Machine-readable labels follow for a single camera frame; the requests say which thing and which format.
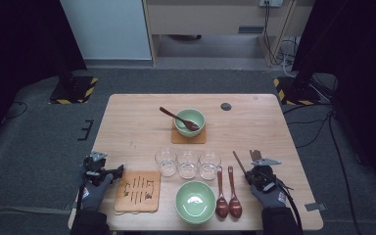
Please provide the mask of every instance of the wooden coaster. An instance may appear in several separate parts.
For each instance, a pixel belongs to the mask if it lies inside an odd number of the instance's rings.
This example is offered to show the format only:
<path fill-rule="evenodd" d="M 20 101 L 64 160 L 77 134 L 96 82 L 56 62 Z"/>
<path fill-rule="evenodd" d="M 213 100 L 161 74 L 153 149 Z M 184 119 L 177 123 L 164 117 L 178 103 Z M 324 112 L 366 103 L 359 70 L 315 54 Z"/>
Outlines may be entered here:
<path fill-rule="evenodd" d="M 118 183 L 115 214 L 157 211 L 160 189 L 160 172 L 125 171 Z"/>
<path fill-rule="evenodd" d="M 207 142 L 207 125 L 204 126 L 201 133 L 192 138 L 181 135 L 172 122 L 172 129 L 170 131 L 170 142 L 172 144 L 205 144 Z"/>

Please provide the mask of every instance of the brown spoon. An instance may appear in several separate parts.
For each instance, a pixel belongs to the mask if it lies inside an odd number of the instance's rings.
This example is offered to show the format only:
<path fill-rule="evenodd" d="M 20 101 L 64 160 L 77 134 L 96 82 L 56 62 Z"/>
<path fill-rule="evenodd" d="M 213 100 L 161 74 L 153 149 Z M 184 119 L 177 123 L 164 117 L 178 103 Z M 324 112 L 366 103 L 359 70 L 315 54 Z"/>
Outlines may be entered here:
<path fill-rule="evenodd" d="M 182 123 L 184 123 L 184 125 L 187 127 L 187 129 L 189 129 L 191 131 L 196 131 L 196 130 L 200 129 L 200 127 L 196 123 L 194 123 L 190 120 L 184 120 L 181 117 L 174 115 L 173 113 L 171 113 L 170 111 L 166 110 L 163 107 L 160 107 L 160 111 L 164 112 L 166 115 L 169 115 L 173 118 L 176 118 L 176 119 L 182 121 Z"/>
<path fill-rule="evenodd" d="M 241 207 L 240 201 L 237 199 L 236 192 L 234 191 L 234 177 L 233 177 L 233 166 L 228 167 L 228 177 L 230 179 L 231 185 L 231 200 L 229 206 L 229 211 L 233 217 L 239 218 L 243 209 Z"/>
<path fill-rule="evenodd" d="M 226 218 L 228 216 L 228 204 L 227 201 L 224 199 L 224 195 L 222 194 L 222 172 L 221 167 L 218 169 L 216 173 L 216 177 L 218 178 L 218 189 L 219 189 L 219 197 L 216 201 L 215 213 L 216 215 Z"/>

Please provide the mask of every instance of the table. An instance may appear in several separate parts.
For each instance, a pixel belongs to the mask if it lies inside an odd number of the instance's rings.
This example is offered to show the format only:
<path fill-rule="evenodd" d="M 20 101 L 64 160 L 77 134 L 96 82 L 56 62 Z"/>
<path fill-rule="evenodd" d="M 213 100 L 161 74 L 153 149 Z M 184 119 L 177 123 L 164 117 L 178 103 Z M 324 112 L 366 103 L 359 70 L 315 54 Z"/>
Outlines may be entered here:
<path fill-rule="evenodd" d="M 230 111 L 220 106 L 229 103 Z M 207 120 L 205 144 L 171 144 L 172 119 L 160 112 L 163 106 L 171 112 L 195 108 Z M 233 151 L 243 166 L 251 169 L 250 150 L 260 150 L 267 158 L 281 161 L 274 165 L 274 173 L 295 190 L 292 197 L 300 212 L 304 230 L 318 230 L 323 221 L 319 211 L 307 211 L 305 204 L 314 203 L 304 169 L 295 149 L 286 121 L 276 96 L 271 94 L 116 94 L 107 105 L 94 150 L 106 152 L 106 169 L 124 165 L 125 170 L 156 170 L 155 152 L 163 146 L 197 151 L 215 150 L 221 156 L 223 192 L 227 201 L 231 197 L 227 168 L 234 167 L 237 197 L 243 206 L 239 219 L 231 215 L 221 220 L 214 215 L 207 223 L 190 225 L 177 214 L 174 196 L 187 180 L 175 173 L 162 177 L 158 211 L 154 213 L 114 215 L 118 181 L 109 187 L 100 212 L 108 216 L 112 230 L 262 230 L 260 206 L 250 193 Z M 218 196 L 217 180 L 203 180 L 199 174 L 194 180 L 210 185 Z"/>
<path fill-rule="evenodd" d="M 284 0 L 270 7 L 256 0 L 143 0 L 153 63 L 161 35 L 258 35 L 264 58 L 277 55 L 284 36 L 301 36 L 310 15 L 312 0 Z M 262 35 L 266 29 L 270 50 Z"/>

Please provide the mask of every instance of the power outlet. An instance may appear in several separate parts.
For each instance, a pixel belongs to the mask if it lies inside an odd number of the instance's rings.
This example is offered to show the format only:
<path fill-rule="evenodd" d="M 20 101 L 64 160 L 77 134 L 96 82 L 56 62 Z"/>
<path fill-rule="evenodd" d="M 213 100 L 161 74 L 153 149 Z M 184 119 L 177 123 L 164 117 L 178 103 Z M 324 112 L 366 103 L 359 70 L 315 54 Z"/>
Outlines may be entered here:
<path fill-rule="evenodd" d="M 260 6 L 266 7 L 267 5 L 269 7 L 281 7 L 283 4 L 283 0 L 260 0 Z"/>

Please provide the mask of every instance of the white wall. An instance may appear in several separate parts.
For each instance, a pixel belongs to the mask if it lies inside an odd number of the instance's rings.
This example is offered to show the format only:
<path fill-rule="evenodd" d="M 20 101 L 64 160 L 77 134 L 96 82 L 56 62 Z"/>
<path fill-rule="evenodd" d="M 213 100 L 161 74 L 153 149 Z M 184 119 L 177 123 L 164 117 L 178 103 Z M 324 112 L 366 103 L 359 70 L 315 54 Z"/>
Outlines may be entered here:
<path fill-rule="evenodd" d="M 84 60 L 151 60 L 142 0 L 61 0 Z"/>

